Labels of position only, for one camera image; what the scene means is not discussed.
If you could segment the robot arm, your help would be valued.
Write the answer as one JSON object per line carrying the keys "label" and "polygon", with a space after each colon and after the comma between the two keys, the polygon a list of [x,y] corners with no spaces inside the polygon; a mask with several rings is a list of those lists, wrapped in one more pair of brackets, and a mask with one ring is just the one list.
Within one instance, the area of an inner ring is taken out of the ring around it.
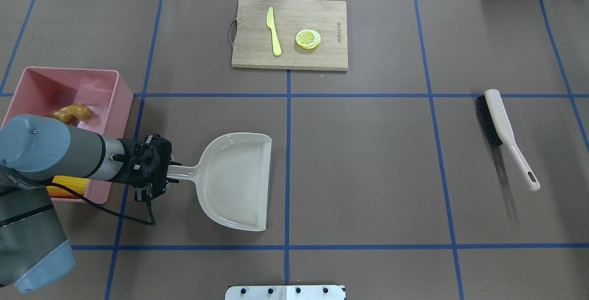
{"label": "robot arm", "polygon": [[169,140],[119,139],[49,117],[21,114],[1,129],[1,285],[29,293],[75,266],[48,186],[55,177],[93,179],[139,190],[151,206],[170,182]]}

